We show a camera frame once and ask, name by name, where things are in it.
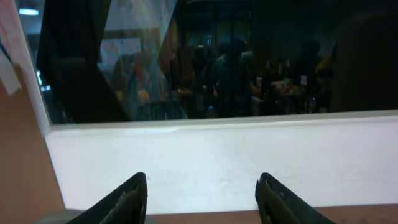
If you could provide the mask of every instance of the window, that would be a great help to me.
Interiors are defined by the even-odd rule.
[[[20,0],[52,124],[398,109],[395,1]]]

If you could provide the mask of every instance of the blue light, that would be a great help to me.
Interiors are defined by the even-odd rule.
[[[37,15],[39,15],[39,10],[36,10],[36,9],[19,9],[19,14],[28,15],[28,16],[37,16]]]

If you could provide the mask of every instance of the white panel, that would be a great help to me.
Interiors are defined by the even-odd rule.
[[[398,116],[324,119],[337,117],[77,126],[46,142],[67,208],[139,171],[151,214],[254,210],[262,172],[312,206],[398,203]]]

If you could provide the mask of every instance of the fluorescent light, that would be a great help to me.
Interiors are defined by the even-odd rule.
[[[36,10],[36,9],[19,9],[19,14],[28,15],[28,16],[37,16],[37,15],[39,15],[39,10]]]

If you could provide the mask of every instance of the brown surface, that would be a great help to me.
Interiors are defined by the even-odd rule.
[[[64,209],[24,83],[8,96],[0,82],[0,223],[29,223]]]
[[[319,212],[340,224],[398,223],[398,205],[318,208]],[[155,215],[159,224],[261,224],[257,211],[202,213],[183,215]]]

